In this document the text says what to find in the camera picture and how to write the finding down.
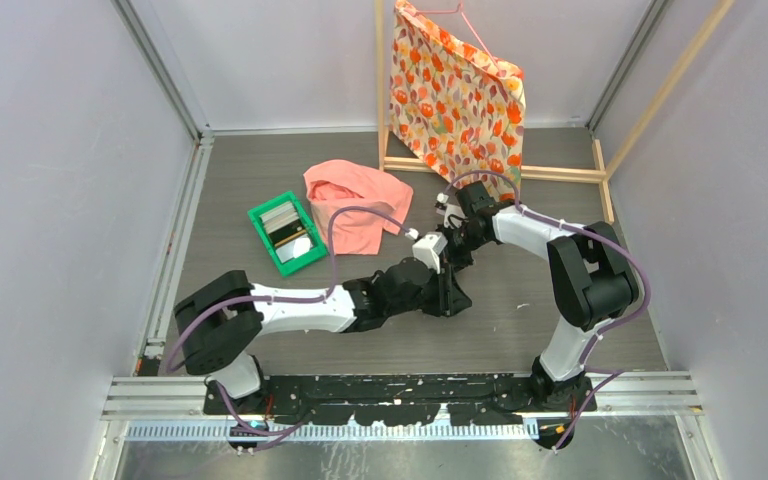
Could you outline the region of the green card tray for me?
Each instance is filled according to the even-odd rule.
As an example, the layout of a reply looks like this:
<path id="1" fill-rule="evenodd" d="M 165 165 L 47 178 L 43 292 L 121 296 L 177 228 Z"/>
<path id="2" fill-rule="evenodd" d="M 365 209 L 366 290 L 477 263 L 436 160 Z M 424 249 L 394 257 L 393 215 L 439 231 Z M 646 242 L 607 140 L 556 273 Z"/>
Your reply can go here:
<path id="1" fill-rule="evenodd" d="M 313 220 L 291 191 L 251 208 L 247 215 L 283 277 L 312 265 L 328 253 Z"/>

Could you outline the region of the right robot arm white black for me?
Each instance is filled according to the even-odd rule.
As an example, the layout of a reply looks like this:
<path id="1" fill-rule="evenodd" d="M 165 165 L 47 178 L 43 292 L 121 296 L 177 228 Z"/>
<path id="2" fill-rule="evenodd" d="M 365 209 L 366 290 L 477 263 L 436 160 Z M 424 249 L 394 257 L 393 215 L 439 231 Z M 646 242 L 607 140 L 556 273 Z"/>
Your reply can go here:
<path id="1" fill-rule="evenodd" d="M 548 262 L 559 322 L 538 355 L 528 391 L 544 410 L 571 402 L 583 389 L 585 364 L 600 336 L 631 320 L 627 309 L 648 301 L 644 274 L 605 222 L 587 226 L 539 214 L 517 198 L 498 200 L 472 182 L 456 189 L 463 219 L 447 234 L 448 259 L 469 263 L 479 247 L 513 245 Z"/>

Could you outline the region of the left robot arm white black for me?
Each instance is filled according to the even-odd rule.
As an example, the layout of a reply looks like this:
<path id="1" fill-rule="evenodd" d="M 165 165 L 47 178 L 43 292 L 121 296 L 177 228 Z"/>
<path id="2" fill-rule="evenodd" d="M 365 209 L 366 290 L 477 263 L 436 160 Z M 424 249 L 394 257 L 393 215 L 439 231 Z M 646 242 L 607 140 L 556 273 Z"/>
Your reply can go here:
<path id="1" fill-rule="evenodd" d="M 436 272 L 415 258 L 387 270 L 347 280 L 332 290 L 276 289 L 231 270 L 181 300 L 174 308 L 180 367 L 208 376 L 240 412 L 258 412 L 267 398 L 258 361 L 247 347 L 258 337 L 292 331 L 359 333 L 388 319 L 420 311 L 451 317 L 471 299 L 449 268 Z"/>

